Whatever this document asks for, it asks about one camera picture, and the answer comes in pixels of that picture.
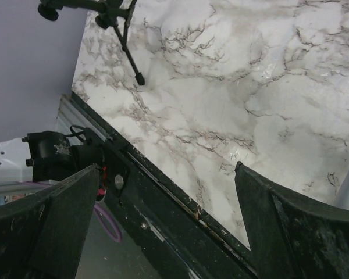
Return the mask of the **black tripod shock mount stand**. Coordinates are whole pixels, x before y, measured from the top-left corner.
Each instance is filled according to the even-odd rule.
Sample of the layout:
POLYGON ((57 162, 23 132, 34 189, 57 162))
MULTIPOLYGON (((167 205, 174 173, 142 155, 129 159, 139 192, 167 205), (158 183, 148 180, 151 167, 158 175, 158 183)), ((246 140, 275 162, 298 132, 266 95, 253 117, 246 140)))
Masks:
POLYGON ((97 12, 95 18, 96 24, 106 30, 113 28, 122 50, 126 54, 138 85, 145 84, 142 73, 138 70, 133 57, 127 47, 127 37, 133 12, 136 7, 136 1, 131 1, 128 8, 122 8, 122 1, 92 1, 92 0, 40 0, 38 5, 38 13, 49 21, 56 21, 59 17, 59 11, 64 7, 73 9, 85 9, 97 12))

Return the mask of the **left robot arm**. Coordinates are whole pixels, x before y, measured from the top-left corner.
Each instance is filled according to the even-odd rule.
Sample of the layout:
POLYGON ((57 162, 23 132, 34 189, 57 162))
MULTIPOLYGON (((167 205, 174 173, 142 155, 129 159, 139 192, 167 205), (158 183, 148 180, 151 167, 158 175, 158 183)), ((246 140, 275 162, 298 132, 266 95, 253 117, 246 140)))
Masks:
POLYGON ((0 195, 32 189, 97 164, 103 166, 102 141, 90 129, 69 135, 56 131, 29 133, 0 142, 0 195))

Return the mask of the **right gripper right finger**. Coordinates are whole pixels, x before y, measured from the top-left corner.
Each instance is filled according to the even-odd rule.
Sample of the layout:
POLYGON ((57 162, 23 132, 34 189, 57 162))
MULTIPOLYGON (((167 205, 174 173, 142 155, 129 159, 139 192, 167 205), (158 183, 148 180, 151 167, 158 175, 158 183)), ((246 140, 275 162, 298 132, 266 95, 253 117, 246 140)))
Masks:
POLYGON ((237 197, 258 278, 349 278, 349 210, 238 162, 237 197))

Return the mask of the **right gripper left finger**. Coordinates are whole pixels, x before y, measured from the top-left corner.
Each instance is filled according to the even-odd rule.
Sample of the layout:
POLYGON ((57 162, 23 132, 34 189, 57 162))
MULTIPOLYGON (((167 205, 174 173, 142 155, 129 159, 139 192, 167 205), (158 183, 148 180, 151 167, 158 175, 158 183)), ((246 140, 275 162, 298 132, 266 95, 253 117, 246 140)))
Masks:
POLYGON ((75 278, 99 182, 93 164, 0 206, 0 278, 75 278))

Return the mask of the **black front mounting rail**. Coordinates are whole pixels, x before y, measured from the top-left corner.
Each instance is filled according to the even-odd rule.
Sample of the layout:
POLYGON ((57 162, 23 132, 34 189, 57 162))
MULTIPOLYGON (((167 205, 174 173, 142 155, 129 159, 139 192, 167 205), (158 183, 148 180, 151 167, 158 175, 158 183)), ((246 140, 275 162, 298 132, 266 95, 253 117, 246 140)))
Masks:
POLYGON ((255 278, 250 251, 92 110, 71 103, 104 150, 105 202, 162 278, 255 278))

